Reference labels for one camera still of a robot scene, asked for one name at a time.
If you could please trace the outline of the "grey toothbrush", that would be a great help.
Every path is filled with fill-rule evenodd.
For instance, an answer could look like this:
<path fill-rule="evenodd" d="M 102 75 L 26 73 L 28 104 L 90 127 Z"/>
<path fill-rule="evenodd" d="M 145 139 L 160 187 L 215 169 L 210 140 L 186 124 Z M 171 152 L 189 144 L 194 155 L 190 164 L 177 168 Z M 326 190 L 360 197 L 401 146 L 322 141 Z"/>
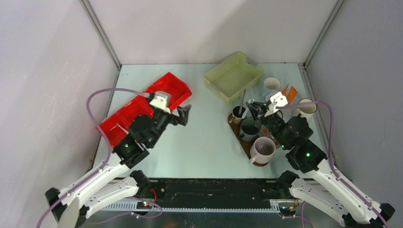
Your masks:
<path fill-rule="evenodd" d="M 244 97 L 245 97 L 245 94 L 246 94 L 246 89 L 243 89 L 242 98 L 241 98 L 241 103 L 240 103 L 240 107 L 239 107 L 239 110 L 238 110 L 238 115 L 239 115 L 240 117 L 242 117 L 242 109 L 243 109 L 243 105 L 244 105 Z"/>

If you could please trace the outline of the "dark green mug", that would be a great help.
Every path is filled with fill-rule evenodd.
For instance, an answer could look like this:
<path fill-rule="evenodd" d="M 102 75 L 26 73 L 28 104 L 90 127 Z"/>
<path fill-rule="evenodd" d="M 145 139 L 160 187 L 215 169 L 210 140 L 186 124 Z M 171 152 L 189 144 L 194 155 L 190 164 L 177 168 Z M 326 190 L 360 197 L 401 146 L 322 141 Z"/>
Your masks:
<path fill-rule="evenodd" d="M 258 138 L 260 128 L 255 125 L 255 121 L 252 117 L 244 119 L 240 123 L 240 135 L 238 137 L 239 142 L 252 142 Z"/>

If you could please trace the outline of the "brown mug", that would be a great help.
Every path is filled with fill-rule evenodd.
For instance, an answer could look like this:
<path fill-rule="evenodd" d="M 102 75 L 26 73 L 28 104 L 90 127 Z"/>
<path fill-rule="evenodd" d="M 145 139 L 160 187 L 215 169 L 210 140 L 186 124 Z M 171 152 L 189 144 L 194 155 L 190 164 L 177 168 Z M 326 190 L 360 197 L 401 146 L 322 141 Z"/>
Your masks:
<path fill-rule="evenodd" d="M 230 115 L 229 123 L 240 124 L 243 118 L 246 116 L 246 108 L 244 106 L 236 106 L 233 108 Z"/>

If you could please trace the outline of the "light blue mug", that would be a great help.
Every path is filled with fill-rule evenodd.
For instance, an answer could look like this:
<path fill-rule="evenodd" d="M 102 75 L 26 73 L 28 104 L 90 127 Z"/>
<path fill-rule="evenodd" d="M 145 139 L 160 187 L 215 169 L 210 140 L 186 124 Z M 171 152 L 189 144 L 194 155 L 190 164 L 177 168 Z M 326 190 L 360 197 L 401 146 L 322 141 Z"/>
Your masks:
<path fill-rule="evenodd" d="M 263 91 L 263 98 L 266 98 L 272 93 L 276 93 L 280 87 L 280 82 L 276 78 L 266 78 L 263 82 L 263 85 L 265 87 Z"/>

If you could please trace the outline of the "cream plastic basket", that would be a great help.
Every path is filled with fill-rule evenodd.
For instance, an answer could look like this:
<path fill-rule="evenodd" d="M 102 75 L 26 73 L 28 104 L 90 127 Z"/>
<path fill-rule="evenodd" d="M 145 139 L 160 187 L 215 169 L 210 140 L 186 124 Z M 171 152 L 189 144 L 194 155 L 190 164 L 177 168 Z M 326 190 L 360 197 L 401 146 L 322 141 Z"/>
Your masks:
<path fill-rule="evenodd" d="M 224 103 L 231 104 L 260 81 L 265 69 L 243 52 L 235 52 L 204 75 L 204 83 Z"/>

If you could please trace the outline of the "orange toothpaste tube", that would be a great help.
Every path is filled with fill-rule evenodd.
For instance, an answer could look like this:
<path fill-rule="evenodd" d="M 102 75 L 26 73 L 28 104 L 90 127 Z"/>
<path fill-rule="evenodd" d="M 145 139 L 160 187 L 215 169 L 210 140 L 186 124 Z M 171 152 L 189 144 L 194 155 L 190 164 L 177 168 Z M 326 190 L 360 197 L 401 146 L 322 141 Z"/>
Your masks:
<path fill-rule="evenodd" d="M 291 86 L 289 88 L 289 84 L 287 84 L 286 87 L 281 91 L 281 93 L 286 97 L 288 104 L 290 105 L 296 98 L 298 91 L 294 86 Z"/>

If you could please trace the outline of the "pink white mug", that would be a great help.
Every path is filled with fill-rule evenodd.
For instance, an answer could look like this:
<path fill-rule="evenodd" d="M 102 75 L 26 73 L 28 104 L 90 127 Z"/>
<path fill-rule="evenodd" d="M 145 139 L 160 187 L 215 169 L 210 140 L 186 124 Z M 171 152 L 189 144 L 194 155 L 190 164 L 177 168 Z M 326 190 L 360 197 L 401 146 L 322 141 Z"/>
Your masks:
<path fill-rule="evenodd" d="M 256 166 L 267 165 L 271 161 L 275 150 L 276 145 L 273 140 L 268 137 L 257 138 L 249 150 L 249 164 L 256 163 Z"/>

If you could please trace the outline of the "white mug black handle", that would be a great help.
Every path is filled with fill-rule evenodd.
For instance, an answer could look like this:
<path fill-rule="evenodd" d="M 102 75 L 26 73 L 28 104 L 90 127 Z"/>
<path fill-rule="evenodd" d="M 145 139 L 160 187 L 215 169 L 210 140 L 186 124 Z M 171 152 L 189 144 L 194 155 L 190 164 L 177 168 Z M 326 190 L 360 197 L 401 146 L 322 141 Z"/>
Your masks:
<path fill-rule="evenodd" d="M 297 107 L 292 110 L 292 117 L 300 115 L 301 117 L 306 118 L 309 121 L 316 113 L 317 109 L 318 107 L 316 103 Z"/>

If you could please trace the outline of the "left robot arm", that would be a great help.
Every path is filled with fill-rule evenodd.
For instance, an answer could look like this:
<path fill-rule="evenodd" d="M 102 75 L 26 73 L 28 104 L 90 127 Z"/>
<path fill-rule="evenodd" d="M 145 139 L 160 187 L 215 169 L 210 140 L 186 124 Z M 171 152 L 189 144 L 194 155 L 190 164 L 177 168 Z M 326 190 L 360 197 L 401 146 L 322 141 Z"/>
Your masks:
<path fill-rule="evenodd" d="M 178 114 L 165 107 L 153 107 L 153 116 L 136 116 L 128 134 L 110 156 L 66 188 L 51 188 L 45 197 L 59 228 L 78 228 L 103 207 L 128 197 L 144 198 L 150 181 L 132 168 L 149 155 L 169 124 L 185 126 L 191 105 L 178 107 Z"/>

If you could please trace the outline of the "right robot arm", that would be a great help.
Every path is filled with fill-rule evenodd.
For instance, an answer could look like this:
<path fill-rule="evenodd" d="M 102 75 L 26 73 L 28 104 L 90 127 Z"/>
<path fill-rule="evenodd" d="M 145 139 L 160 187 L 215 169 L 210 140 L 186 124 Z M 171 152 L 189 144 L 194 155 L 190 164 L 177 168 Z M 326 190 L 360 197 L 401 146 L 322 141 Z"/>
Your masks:
<path fill-rule="evenodd" d="M 286 171 L 278 179 L 277 194 L 284 199 L 291 196 L 301 199 L 345 228 L 387 228 L 388 220 L 395 213 L 394 207 L 368 197 L 335 167 L 331 150 L 325 153 L 310 141 L 313 131 L 307 118 L 299 114 L 285 122 L 278 115 L 283 110 L 316 104 L 321 104 L 321 101 L 288 105 L 284 96 L 265 103 L 254 100 L 245 103 L 256 124 L 266 127 L 282 149 L 288 151 L 286 158 L 289 164 L 329 192 L 324 194 L 309 189 L 302 178 Z"/>

